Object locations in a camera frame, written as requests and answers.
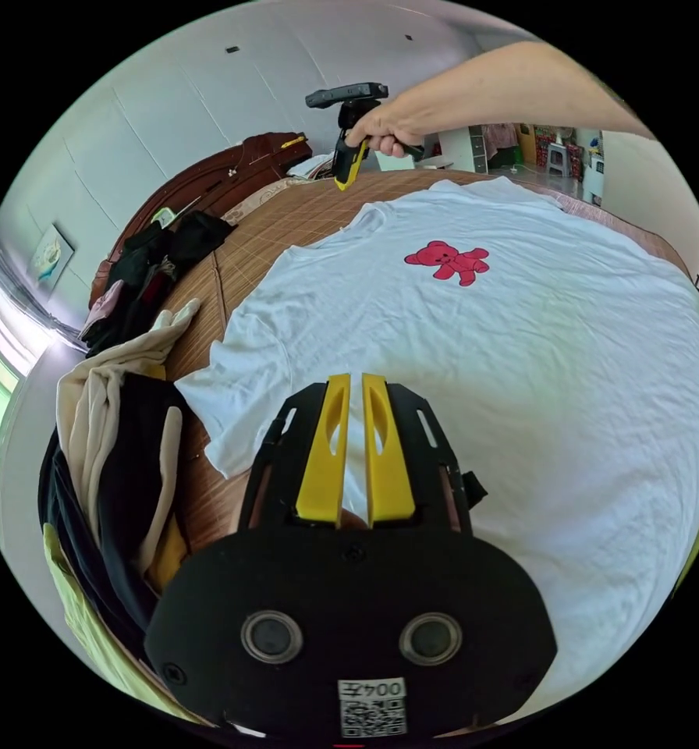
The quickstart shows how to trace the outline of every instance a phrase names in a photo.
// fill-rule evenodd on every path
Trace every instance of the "floor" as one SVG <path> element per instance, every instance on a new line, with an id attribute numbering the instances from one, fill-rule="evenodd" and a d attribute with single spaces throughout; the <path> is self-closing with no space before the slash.
<path id="1" fill-rule="evenodd" d="M 513 168 L 516 170 L 515 173 L 511 172 L 509 167 L 492 169 L 490 173 L 493 176 L 505 175 L 510 179 L 518 179 L 521 182 L 550 187 L 553 190 L 559 190 L 561 193 L 583 200 L 584 192 L 581 189 L 581 185 L 578 180 L 573 177 L 561 177 L 554 174 L 548 174 L 545 167 L 539 167 L 534 164 L 518 164 Z"/>

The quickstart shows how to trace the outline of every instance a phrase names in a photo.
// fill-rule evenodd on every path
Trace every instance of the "label sticker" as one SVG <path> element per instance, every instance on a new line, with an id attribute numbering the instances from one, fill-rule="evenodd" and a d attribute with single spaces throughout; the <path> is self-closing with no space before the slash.
<path id="1" fill-rule="evenodd" d="M 338 684 L 343 738 L 406 733 L 404 679 L 341 680 Z"/>

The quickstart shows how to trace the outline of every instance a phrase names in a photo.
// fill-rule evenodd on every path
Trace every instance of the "qr code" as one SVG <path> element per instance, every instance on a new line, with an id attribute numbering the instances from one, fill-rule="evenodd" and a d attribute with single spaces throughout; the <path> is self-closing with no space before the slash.
<path id="1" fill-rule="evenodd" d="M 398 736 L 406 733 L 404 700 L 341 700 L 345 738 Z"/>

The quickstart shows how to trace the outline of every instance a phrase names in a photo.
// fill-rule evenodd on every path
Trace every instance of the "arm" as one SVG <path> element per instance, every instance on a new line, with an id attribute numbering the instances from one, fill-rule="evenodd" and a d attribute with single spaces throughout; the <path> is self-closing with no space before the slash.
<path id="1" fill-rule="evenodd" d="M 542 42 L 485 52 L 408 89 L 390 106 L 400 130 L 420 135 L 475 124 L 533 122 L 654 139 L 587 70 Z"/>

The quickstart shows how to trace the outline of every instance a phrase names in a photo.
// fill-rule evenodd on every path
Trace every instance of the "pile of clothes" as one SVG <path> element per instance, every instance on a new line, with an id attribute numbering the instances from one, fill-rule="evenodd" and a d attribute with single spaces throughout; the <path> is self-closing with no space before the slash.
<path id="1" fill-rule="evenodd" d="M 188 721 L 154 673 L 144 635 L 190 550 L 176 477 L 188 407 L 165 359 L 199 308 L 162 312 L 141 335 L 61 378 L 38 516 L 66 622 L 108 682 Z"/>
<path id="2" fill-rule="evenodd" d="M 80 333 L 88 358 L 148 331 L 175 283 L 235 228 L 202 211 L 185 214 L 176 231 L 171 226 L 153 221 L 123 244 Z"/>

